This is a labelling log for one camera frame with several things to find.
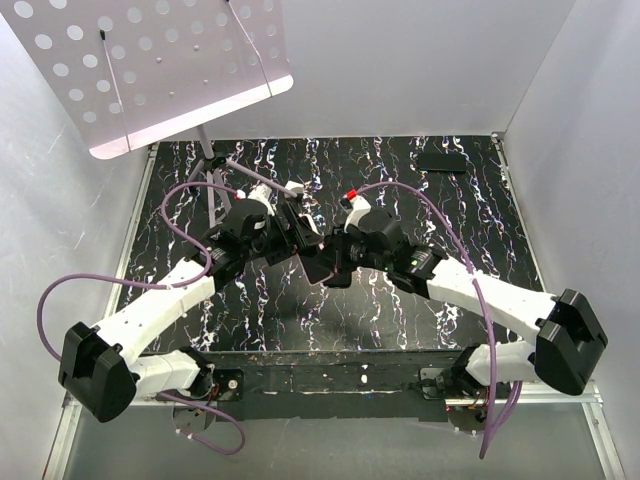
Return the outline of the bare black phone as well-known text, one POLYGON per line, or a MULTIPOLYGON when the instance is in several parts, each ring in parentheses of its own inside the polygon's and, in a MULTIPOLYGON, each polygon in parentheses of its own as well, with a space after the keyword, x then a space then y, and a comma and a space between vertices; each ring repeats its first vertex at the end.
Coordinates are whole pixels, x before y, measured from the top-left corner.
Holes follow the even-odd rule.
POLYGON ((466 157, 461 153, 425 152, 416 156, 416 165, 421 171, 447 174, 464 174, 466 157))

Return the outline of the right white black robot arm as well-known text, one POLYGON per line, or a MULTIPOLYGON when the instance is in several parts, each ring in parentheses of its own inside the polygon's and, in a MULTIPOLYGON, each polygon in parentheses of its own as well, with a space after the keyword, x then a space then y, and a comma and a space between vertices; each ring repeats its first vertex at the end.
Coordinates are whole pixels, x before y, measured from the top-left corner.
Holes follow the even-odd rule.
POLYGON ((475 397, 490 383, 541 381, 571 396, 581 395, 608 338, 586 296, 517 287, 466 266, 436 246, 409 241, 386 211, 356 196, 345 223, 333 232, 336 252, 329 285, 347 288, 357 268, 386 274, 398 289, 461 307, 515 332, 516 342, 466 348, 451 369, 454 389, 475 397))

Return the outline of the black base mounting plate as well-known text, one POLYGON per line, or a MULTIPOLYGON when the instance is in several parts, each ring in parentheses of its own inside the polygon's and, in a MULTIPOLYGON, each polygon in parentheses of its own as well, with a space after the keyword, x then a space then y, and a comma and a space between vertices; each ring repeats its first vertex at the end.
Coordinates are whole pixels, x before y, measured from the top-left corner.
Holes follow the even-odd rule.
POLYGON ((470 408, 482 423, 485 387, 453 380, 458 350, 206 352, 213 406, 238 420, 414 418, 445 422, 470 408))

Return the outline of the aluminium side rail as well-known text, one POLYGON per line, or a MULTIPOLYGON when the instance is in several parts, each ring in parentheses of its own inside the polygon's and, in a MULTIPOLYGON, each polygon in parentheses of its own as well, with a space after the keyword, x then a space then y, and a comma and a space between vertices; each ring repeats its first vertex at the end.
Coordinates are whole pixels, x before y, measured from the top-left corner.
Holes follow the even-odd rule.
MULTIPOLYGON (((140 219, 143 208, 145 206, 152 174, 155 169, 159 147, 160 143, 156 142, 150 145, 146 151, 142 177, 138 185, 138 190, 132 206, 131 215, 127 224, 122 249, 115 271, 115 277, 117 279, 127 279, 127 275, 129 273, 129 263, 137 238, 140 219)), ((123 292, 133 293, 134 288, 127 285, 122 285, 120 283, 114 283, 111 285, 105 309, 102 313, 102 318, 110 317, 125 305, 125 301, 123 300, 123 292)))
POLYGON ((541 273, 530 238, 530 230, 526 225, 523 210, 516 195, 515 183, 506 158, 504 139, 500 133, 492 133, 489 139, 498 156, 500 170, 507 184, 511 204, 516 210, 519 225, 527 244, 525 257, 533 262, 538 288, 531 290, 500 279, 489 279, 487 276, 480 278, 480 275, 477 275, 477 280, 482 288, 488 288, 487 303, 490 313, 497 314, 498 324, 513 330, 521 342, 526 343, 531 350, 534 350, 541 332, 541 325, 555 307, 556 294, 548 291, 541 273))

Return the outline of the left aluminium side rail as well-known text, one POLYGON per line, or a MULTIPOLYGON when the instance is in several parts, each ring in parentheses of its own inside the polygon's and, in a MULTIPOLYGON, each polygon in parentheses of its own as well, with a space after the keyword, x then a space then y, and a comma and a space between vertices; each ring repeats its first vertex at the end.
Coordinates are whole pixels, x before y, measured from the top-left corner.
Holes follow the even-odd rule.
MULTIPOLYGON (((140 219, 143 208, 145 206, 152 174, 155 169, 159 147, 160 143, 156 142, 150 145, 146 151, 142 177, 138 185, 138 190, 132 206, 131 215, 127 224, 122 249, 115 271, 115 277, 117 279, 127 279, 127 275, 129 273, 129 263, 137 238, 140 219)), ((102 318, 110 317, 125 305, 125 301, 123 300, 123 292, 133 293, 134 288, 127 285, 122 285, 120 283, 114 283, 111 285, 105 309, 102 313, 102 318)))

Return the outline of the perforated music stand desk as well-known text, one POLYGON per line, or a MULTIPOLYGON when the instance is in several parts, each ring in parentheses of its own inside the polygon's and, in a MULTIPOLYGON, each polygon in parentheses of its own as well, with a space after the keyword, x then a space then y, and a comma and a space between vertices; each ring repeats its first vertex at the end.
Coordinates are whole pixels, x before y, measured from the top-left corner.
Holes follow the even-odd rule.
POLYGON ((294 83, 279 1, 5 1, 1 13, 101 160, 294 83))

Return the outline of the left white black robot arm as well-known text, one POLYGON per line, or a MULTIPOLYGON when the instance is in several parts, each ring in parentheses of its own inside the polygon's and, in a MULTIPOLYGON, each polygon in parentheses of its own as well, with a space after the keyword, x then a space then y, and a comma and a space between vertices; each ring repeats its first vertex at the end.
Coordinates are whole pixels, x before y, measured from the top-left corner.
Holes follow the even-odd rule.
POLYGON ((92 327, 79 322, 67 332, 60 384, 100 422, 113 420, 136 398, 164 391, 207 398, 214 366, 202 354, 182 347, 146 356, 146 347, 191 308, 234 282, 247 263, 263 258, 274 265, 315 253, 322 241, 313 218, 292 199, 276 207, 252 198, 237 201, 160 289, 145 292, 92 327))

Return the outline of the right aluminium side rail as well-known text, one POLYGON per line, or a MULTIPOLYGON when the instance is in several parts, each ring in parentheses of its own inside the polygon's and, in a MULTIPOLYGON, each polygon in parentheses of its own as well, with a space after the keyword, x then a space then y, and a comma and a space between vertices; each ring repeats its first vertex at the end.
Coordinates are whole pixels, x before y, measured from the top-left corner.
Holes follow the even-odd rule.
POLYGON ((477 275, 477 280, 482 288, 488 288, 487 303, 490 313, 497 314, 498 324, 513 330, 521 342, 526 343, 531 350, 534 350, 541 332, 541 325, 555 307, 556 294, 548 291, 541 273, 530 238, 530 230, 526 225, 523 210, 516 195, 515 183, 506 158, 504 139, 500 133, 492 133, 489 139, 498 156, 500 170, 507 184, 511 204, 516 210, 519 225, 527 244, 525 257, 533 262, 538 288, 531 290, 500 279, 489 279, 487 276, 480 278, 480 275, 477 275))

